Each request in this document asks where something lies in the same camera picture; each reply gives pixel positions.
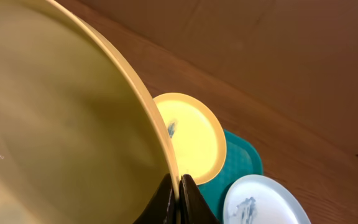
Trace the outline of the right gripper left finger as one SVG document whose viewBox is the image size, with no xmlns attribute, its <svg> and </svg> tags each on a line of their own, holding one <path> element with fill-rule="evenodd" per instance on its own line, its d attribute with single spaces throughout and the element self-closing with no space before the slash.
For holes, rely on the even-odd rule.
<svg viewBox="0 0 358 224">
<path fill-rule="evenodd" d="M 176 200 L 172 179 L 167 174 L 157 187 L 145 210 L 134 224 L 175 224 Z"/>
</svg>

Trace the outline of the light blue plate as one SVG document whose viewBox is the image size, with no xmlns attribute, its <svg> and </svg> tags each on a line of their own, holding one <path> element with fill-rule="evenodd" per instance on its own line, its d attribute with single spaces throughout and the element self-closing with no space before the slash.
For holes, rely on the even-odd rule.
<svg viewBox="0 0 358 224">
<path fill-rule="evenodd" d="M 281 184 L 262 175 L 246 175 L 229 188 L 223 223 L 310 224 L 303 207 Z"/>
</svg>

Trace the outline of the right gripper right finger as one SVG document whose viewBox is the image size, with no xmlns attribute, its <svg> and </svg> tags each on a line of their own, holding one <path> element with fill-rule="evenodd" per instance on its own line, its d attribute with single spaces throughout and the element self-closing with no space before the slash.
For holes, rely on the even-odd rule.
<svg viewBox="0 0 358 224">
<path fill-rule="evenodd" d="M 181 224 L 220 224 L 191 175 L 181 177 L 179 191 Z"/>
</svg>

